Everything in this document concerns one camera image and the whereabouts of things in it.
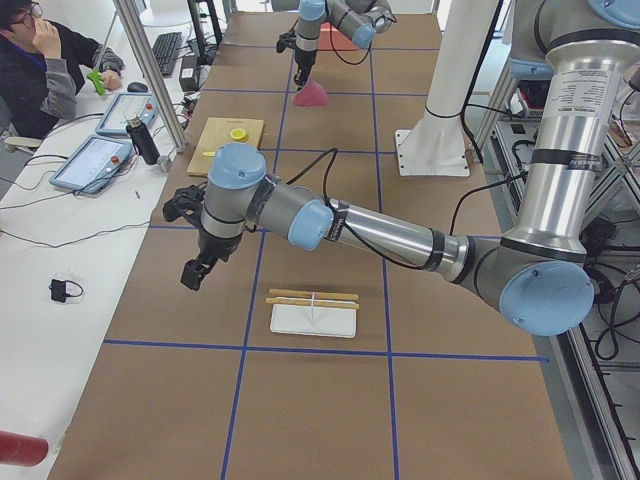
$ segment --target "wooden stick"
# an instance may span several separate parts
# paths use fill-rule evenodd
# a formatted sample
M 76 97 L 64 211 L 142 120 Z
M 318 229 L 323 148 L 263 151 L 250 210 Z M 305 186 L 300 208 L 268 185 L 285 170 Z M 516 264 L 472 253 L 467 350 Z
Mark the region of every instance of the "wooden stick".
M 300 307 L 310 307 L 311 300 L 306 299 L 295 299 L 295 298 L 267 298 L 267 303 L 269 305 L 298 305 Z M 324 308 L 345 308 L 349 310 L 360 310 L 360 305 L 357 303 L 348 303 L 348 302 L 323 302 L 314 301 L 314 307 L 324 307 Z
M 315 297 L 319 300 L 358 300 L 357 293 L 305 292 L 303 290 L 284 290 L 282 288 L 270 288 L 269 293 L 280 297 Z

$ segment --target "tablet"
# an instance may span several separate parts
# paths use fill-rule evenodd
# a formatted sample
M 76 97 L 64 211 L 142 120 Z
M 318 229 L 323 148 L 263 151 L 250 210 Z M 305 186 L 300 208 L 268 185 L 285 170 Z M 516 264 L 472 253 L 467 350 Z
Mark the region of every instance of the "tablet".
M 148 126 L 157 115 L 155 97 L 150 93 L 118 93 L 96 127 L 98 135 L 127 137 L 127 119 L 138 117 Z
M 130 141 L 91 135 L 71 154 L 49 183 L 80 193 L 97 193 L 129 160 Z

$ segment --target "yellow wooden board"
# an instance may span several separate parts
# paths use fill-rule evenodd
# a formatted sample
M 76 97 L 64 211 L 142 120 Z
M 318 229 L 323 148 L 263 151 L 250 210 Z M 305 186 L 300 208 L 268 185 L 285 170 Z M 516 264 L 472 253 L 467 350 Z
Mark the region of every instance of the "yellow wooden board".
M 213 153 L 222 145 L 233 142 L 230 133 L 236 128 L 246 130 L 247 138 L 244 143 L 258 148 L 264 120 L 209 117 L 202 130 L 193 158 L 187 167 L 187 174 L 192 177 L 206 177 L 213 163 Z

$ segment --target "hand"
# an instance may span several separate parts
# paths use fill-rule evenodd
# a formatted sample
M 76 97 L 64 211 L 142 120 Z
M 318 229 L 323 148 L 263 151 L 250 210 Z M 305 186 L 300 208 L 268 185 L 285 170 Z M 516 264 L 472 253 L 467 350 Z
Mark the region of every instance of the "hand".
M 62 58 L 62 46 L 58 29 L 46 20 L 34 18 L 36 34 L 33 37 L 33 46 L 44 55 L 45 58 Z
M 122 86 L 120 76 L 113 70 L 102 72 L 100 76 L 102 77 L 102 84 L 107 90 L 116 90 Z

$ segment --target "person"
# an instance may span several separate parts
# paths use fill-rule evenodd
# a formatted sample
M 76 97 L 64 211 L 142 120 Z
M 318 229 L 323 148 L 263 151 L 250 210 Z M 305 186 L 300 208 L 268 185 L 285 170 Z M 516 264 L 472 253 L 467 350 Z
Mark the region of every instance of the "person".
M 60 119 L 76 116 L 76 94 L 85 83 L 80 65 L 98 68 L 104 86 L 122 86 L 124 67 L 110 48 L 42 18 L 31 0 L 0 0 L 0 133 L 44 138 Z

